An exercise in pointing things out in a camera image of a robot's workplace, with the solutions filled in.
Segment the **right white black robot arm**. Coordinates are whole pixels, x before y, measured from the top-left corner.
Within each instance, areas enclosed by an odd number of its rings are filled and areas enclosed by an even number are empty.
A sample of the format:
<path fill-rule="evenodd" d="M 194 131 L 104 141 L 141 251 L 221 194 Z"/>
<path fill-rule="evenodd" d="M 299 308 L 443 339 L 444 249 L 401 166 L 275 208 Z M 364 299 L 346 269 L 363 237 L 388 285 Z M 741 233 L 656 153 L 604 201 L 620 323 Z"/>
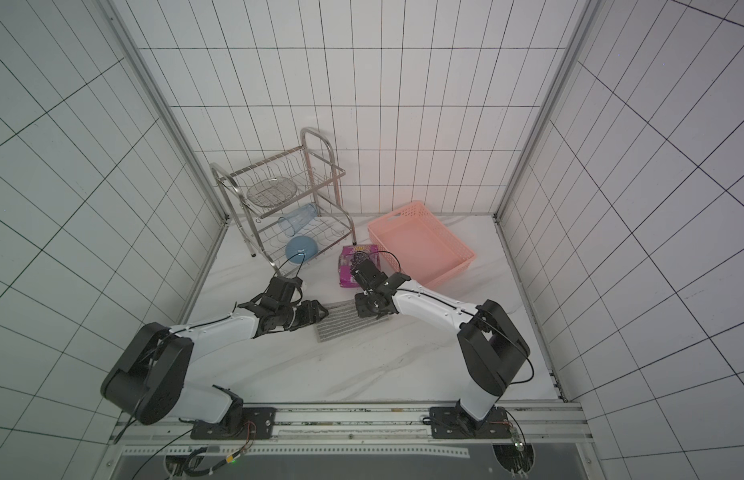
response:
<path fill-rule="evenodd" d="M 353 277 L 362 288 L 355 296 L 360 317 L 411 316 L 456 336 L 470 381 L 448 419 L 430 421 L 475 435 L 531 364 L 531 350 L 504 308 L 493 300 L 473 304 L 441 295 L 401 272 L 389 276 L 358 268 Z"/>

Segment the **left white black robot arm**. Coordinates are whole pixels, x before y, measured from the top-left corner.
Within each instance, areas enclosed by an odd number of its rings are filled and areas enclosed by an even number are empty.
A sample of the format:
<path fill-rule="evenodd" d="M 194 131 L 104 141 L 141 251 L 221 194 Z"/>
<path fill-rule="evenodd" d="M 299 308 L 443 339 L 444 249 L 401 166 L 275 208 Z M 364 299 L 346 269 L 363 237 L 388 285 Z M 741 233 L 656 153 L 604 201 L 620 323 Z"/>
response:
<path fill-rule="evenodd" d="M 146 324 L 106 376 L 101 395 L 144 425 L 166 417 L 224 424 L 234 415 L 238 396 L 222 386 L 192 381 L 195 364 L 228 346 L 293 332 L 328 315 L 317 300 L 276 302 L 258 296 L 218 320 Z"/>

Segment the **grey striped square dishcloth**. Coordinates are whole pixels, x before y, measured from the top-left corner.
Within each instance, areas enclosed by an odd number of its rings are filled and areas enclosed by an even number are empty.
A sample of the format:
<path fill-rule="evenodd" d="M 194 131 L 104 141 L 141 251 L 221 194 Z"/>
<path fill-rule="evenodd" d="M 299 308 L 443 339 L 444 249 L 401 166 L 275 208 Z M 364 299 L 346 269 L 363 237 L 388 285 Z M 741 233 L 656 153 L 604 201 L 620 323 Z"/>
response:
<path fill-rule="evenodd" d="M 362 318 L 353 300 L 330 303 L 326 305 L 326 309 L 329 314 L 315 325 L 319 343 L 364 330 L 389 319 L 388 316 L 378 318 L 376 315 Z"/>

